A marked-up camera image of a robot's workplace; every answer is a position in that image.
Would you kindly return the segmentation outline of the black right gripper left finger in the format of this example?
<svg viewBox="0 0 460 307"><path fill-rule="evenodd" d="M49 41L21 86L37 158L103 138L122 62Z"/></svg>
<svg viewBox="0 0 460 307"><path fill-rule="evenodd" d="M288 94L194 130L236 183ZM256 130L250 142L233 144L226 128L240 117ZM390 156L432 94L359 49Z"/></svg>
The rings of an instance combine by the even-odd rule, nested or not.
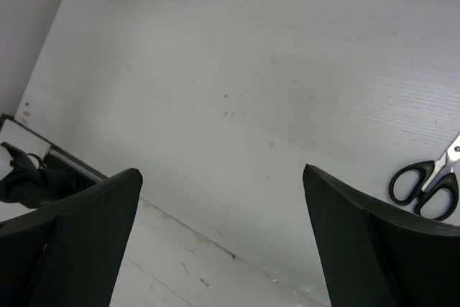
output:
<svg viewBox="0 0 460 307"><path fill-rule="evenodd" d="M2 306L109 306L139 203L130 168L1 223Z"/></svg>

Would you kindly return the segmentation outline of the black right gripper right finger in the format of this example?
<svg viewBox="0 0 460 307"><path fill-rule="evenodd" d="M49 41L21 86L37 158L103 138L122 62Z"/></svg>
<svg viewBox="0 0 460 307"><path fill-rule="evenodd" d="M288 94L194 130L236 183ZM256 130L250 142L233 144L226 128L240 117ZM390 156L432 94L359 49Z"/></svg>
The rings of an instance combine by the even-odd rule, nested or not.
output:
<svg viewBox="0 0 460 307"><path fill-rule="evenodd" d="M332 306L458 306L459 228L362 193L313 165L303 186Z"/></svg>

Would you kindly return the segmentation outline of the black handled scissors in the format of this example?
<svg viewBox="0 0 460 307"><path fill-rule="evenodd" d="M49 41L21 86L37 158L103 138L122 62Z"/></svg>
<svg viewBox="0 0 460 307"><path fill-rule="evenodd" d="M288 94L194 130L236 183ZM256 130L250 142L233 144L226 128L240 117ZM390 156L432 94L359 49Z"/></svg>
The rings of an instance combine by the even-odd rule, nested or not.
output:
<svg viewBox="0 0 460 307"><path fill-rule="evenodd" d="M437 160L426 160L412 163L399 169L389 183L390 200L400 206L408 206L414 200L417 201L413 213L422 216L423 207L440 191L447 190L450 194L449 204L445 211L433 220L444 221L450 217L459 203L459 182L454 168L459 161L459 134L446 148L442 156ZM398 178L408 171L415 171L419 180L405 199L399 199L395 195L395 184Z"/></svg>

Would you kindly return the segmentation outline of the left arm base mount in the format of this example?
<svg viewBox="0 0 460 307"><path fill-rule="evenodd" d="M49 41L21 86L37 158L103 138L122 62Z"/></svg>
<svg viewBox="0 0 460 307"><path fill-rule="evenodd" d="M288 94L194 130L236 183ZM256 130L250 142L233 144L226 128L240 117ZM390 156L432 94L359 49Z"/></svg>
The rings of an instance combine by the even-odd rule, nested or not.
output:
<svg viewBox="0 0 460 307"><path fill-rule="evenodd" d="M44 196L35 208L72 196L106 179L105 175L61 154L48 153L43 158L36 154L29 156L37 161L45 184Z"/></svg>

